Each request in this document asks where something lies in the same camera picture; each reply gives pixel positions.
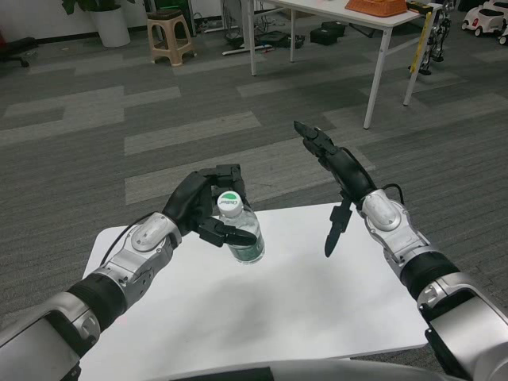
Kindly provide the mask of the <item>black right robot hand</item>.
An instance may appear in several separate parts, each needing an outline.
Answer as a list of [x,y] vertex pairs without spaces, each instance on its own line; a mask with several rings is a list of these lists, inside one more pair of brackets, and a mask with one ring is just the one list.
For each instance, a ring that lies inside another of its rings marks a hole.
[[377,187],[359,160],[346,148],[337,147],[332,139],[319,128],[294,121],[294,130],[302,137],[302,143],[318,163],[329,171],[339,184],[342,201],[330,214],[331,229],[325,241],[325,256],[329,258],[339,238],[348,227],[354,204],[362,206],[365,197]]

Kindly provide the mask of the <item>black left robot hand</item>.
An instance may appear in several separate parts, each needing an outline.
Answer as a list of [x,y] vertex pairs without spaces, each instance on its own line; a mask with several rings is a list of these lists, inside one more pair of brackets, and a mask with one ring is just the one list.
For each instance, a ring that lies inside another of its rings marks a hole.
[[169,217],[182,236],[195,232],[208,243],[249,246],[256,236],[212,217],[214,204],[224,191],[237,192],[248,205],[239,164],[221,164],[191,172],[173,191],[162,214]]

